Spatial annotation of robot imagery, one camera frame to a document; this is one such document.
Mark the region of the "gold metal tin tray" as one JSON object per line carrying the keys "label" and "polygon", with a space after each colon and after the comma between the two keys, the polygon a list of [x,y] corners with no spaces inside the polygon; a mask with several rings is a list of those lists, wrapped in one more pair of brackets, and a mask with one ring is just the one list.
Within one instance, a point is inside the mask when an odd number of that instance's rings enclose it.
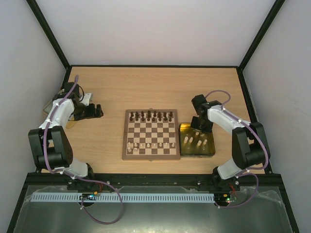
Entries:
{"label": "gold metal tin tray", "polygon": [[213,133],[203,133],[190,127],[189,123],[179,125],[181,157],[212,157],[216,153]]}

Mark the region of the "wooden chess board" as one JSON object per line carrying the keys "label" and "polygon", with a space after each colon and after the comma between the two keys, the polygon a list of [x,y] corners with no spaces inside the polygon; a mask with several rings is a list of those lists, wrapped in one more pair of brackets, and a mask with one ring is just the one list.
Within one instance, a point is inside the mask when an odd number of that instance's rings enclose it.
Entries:
{"label": "wooden chess board", "polygon": [[128,109],[125,111],[123,160],[179,160],[176,109]]}

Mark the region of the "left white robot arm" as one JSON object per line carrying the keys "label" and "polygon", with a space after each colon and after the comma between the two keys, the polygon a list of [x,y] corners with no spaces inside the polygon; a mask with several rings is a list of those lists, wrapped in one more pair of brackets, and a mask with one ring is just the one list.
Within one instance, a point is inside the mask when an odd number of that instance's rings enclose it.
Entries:
{"label": "left white robot arm", "polygon": [[74,81],[65,83],[64,90],[52,99],[52,108],[45,121],[30,130],[28,139],[35,166],[51,174],[67,174],[72,179],[94,179],[94,172],[88,163],[76,159],[65,133],[70,120],[74,122],[101,118],[104,113],[101,105],[91,103],[92,95],[84,93]]}

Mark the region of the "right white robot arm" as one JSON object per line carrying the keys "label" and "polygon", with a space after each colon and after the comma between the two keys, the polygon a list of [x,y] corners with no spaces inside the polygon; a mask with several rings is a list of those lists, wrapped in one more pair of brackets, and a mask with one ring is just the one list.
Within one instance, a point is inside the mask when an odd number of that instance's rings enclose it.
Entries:
{"label": "right white robot arm", "polygon": [[208,102],[203,94],[191,100],[197,116],[191,121],[191,128],[202,133],[212,132],[214,124],[230,133],[231,158],[224,164],[214,168],[212,185],[223,190],[230,181],[241,175],[248,175],[250,170],[267,168],[270,151],[261,123],[243,120],[225,108],[226,102],[213,100]]}

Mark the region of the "silver metal tin lid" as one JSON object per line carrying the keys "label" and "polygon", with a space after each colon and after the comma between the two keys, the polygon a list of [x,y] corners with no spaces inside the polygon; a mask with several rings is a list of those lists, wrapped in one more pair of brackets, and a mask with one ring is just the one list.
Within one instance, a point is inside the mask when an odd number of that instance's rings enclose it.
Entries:
{"label": "silver metal tin lid", "polygon": [[66,127],[68,121],[73,117],[76,103],[79,103],[79,91],[68,91],[61,89],[54,95],[52,100],[45,106],[43,112],[47,115],[40,129],[51,129],[55,126]]}

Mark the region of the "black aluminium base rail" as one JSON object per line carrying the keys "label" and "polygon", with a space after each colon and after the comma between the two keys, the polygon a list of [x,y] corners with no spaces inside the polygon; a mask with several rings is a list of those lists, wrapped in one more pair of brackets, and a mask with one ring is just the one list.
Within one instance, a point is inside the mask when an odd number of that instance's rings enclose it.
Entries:
{"label": "black aluminium base rail", "polygon": [[23,189],[30,185],[59,186],[64,185],[68,190],[99,191],[98,181],[109,183],[115,188],[124,186],[144,187],[183,187],[210,193],[230,191],[232,187],[239,190],[242,186],[256,185],[256,178],[252,175],[231,178],[229,181],[220,181],[212,174],[170,175],[170,174],[108,174],[96,173],[94,182],[74,181],[67,175],[48,173],[28,173]]}

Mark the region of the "left black frame post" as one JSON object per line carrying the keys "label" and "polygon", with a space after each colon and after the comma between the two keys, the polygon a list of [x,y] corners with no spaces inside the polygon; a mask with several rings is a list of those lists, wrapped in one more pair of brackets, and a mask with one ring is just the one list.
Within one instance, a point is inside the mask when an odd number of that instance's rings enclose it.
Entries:
{"label": "left black frame post", "polygon": [[56,55],[58,56],[60,62],[62,63],[65,70],[70,68],[70,64],[63,53],[54,33],[52,32],[43,12],[41,11],[37,1],[35,0],[26,0],[28,3],[32,13],[34,14],[35,18],[37,19],[39,25],[41,26],[43,32],[45,33],[47,39],[49,40],[51,46],[53,47]]}

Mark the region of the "black frame post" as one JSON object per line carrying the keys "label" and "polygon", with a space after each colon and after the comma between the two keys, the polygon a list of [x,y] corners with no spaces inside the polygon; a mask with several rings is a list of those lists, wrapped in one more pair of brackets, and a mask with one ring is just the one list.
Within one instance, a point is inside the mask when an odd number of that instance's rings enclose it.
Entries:
{"label": "black frame post", "polygon": [[63,53],[54,33],[52,32],[43,12],[41,11],[37,1],[35,0],[26,0],[28,3],[32,13],[34,14],[35,18],[37,19],[39,25],[41,26],[43,32],[45,33],[47,39],[49,40],[51,46],[53,47],[56,55],[58,56],[60,62],[62,63],[65,70],[70,68],[70,64]]}
{"label": "black frame post", "polygon": [[246,68],[247,64],[249,63],[250,59],[252,58],[253,54],[255,53],[256,49],[258,48],[259,44],[261,43],[262,39],[264,38],[265,34],[267,33],[268,29],[270,28],[271,24],[273,23],[284,3],[285,0],[276,0],[273,3],[269,13],[267,14],[264,22],[262,23],[260,29],[258,30],[254,40],[252,41],[250,47],[248,48],[245,56],[243,57],[238,67],[239,73],[242,73],[243,70]]}

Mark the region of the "right black frame post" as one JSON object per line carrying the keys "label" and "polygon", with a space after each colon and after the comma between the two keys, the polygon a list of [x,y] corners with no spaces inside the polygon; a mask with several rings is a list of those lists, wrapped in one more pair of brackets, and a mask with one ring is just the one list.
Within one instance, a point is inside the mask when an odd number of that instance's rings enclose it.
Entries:
{"label": "right black frame post", "polygon": [[268,29],[270,28],[271,24],[273,23],[284,3],[285,0],[276,0],[273,3],[269,13],[267,14],[264,22],[262,23],[260,29],[258,30],[254,40],[252,41],[250,47],[248,48],[245,56],[243,57],[238,67],[239,73],[242,73],[243,70],[246,68],[247,64],[249,63],[250,59],[252,58],[253,54],[255,53],[256,49],[258,48],[259,44],[261,43],[262,39],[264,38],[265,34],[267,33]]}

